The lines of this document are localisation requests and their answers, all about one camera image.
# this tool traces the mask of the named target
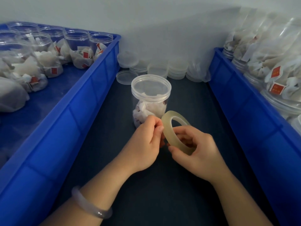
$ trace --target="adhesive tape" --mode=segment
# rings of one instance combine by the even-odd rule
[[[164,126],[164,136],[167,139],[168,143],[171,146],[175,146],[179,148],[182,152],[187,155],[191,155],[195,148],[187,147],[185,144],[179,140],[175,132],[173,131],[171,120],[178,121],[181,125],[190,125],[190,123],[179,113],[175,111],[167,111],[163,117],[161,118],[163,126]]]

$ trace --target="dark blue table surface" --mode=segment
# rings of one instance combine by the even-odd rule
[[[278,221],[258,184],[216,98],[206,83],[173,80],[167,110],[182,114],[192,126],[210,133],[233,174],[242,182],[274,225]],[[84,185],[108,164],[134,133],[131,86],[116,80],[94,120],[55,201],[57,209],[73,186]],[[227,225],[210,183],[173,161],[167,148],[155,163],[132,175],[113,203],[113,216],[102,225]]]

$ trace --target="blue plastic tray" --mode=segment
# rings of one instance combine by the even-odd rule
[[[301,136],[215,48],[215,94],[281,225],[301,224]]]
[[[68,64],[25,107],[0,114],[0,149],[15,152],[0,170],[0,225],[46,217],[120,68],[120,38],[88,70]]]

